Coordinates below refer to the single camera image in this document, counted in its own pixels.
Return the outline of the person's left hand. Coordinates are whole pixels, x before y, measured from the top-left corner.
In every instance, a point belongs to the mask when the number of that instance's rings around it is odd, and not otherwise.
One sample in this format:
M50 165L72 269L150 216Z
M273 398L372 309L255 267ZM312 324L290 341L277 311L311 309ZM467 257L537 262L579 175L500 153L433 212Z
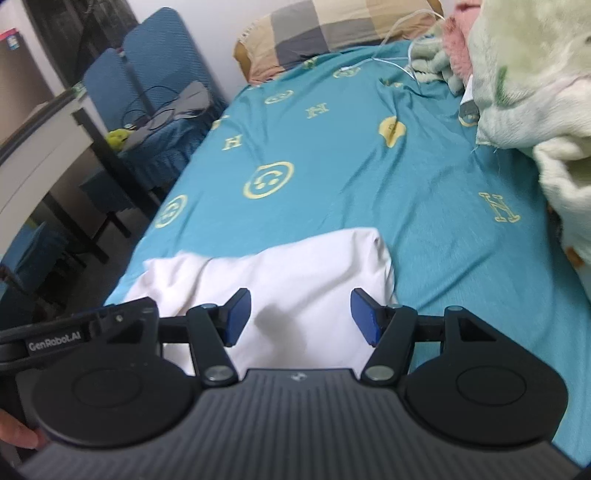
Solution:
M42 448L46 444L40 431L31 430L4 410L0 410L0 440L29 450Z

